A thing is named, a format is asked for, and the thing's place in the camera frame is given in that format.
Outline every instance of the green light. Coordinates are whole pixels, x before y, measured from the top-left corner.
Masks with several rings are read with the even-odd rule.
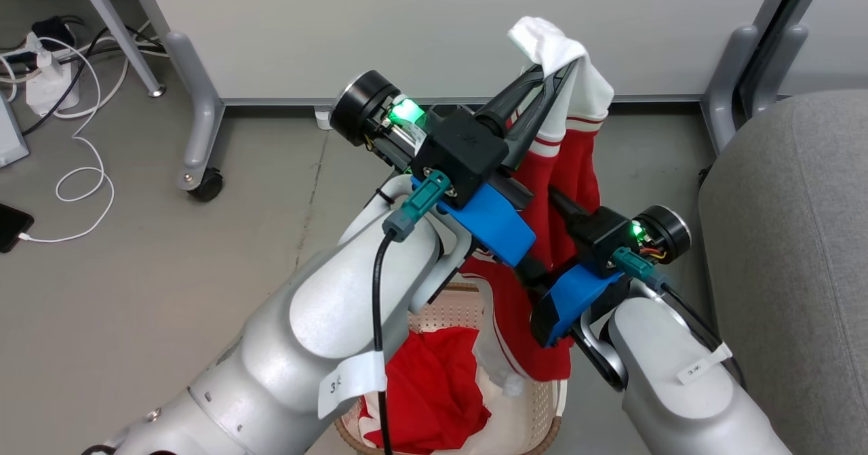
[[[422,111],[422,108],[419,108],[418,104],[412,102],[411,99],[404,99],[391,109],[389,119],[391,121],[403,119],[404,121],[415,123],[423,115],[425,115],[425,112]]]

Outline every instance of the wicker basket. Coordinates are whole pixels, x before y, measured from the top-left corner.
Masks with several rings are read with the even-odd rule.
[[[430,332],[449,326],[479,329],[483,321],[483,298],[474,285],[452,283],[440,297],[422,310],[419,316],[410,315],[410,330]],[[489,383],[480,370],[477,381]],[[507,399],[495,394],[486,396],[491,418],[484,430],[470,437],[461,450],[450,450],[449,455],[472,452],[474,455],[539,455],[551,446],[561,425],[561,414],[567,399],[567,381],[528,382],[521,397]],[[335,420],[338,433],[356,452],[382,455],[382,450],[362,442],[359,433],[361,402],[357,402],[344,416]]]

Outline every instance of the red fabric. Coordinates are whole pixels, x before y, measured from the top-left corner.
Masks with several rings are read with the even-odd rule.
[[[530,207],[521,212],[521,217],[536,233],[530,252],[549,270],[553,264],[559,266],[576,254],[564,230],[564,221],[549,207],[549,183],[589,211],[599,207],[599,187],[592,159],[596,133],[568,130],[558,155],[543,157],[531,151],[515,172],[515,179],[534,193]],[[533,304],[509,267],[470,257],[460,272],[479,275],[491,285],[501,347],[518,363],[512,365],[515,371],[518,372],[516,367],[519,366],[530,378],[540,382],[570,377],[573,340],[567,338],[551,348],[542,348],[536,343],[529,322]]]
[[[596,131],[567,130],[567,136],[561,142],[555,171],[551,175],[551,184],[589,213],[599,207],[599,187],[593,159],[596,134]],[[554,207],[549,209],[549,223],[552,263],[557,267],[576,254],[576,244],[567,236],[564,220]]]
[[[477,330],[458,326],[410,332],[388,362],[387,408],[395,452],[455,450],[486,427],[491,413],[483,405],[472,353],[477,335]],[[362,415],[368,415],[366,408]],[[365,437],[382,446],[381,431]]]

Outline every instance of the black phone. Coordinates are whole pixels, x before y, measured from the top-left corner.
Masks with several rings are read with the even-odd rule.
[[[18,236],[33,226],[33,216],[0,204],[0,254],[8,254],[18,243]]]

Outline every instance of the gray fabric cushion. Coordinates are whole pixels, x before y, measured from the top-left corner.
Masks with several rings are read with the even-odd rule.
[[[868,91],[779,102],[700,192],[720,332],[796,454],[868,453]]]

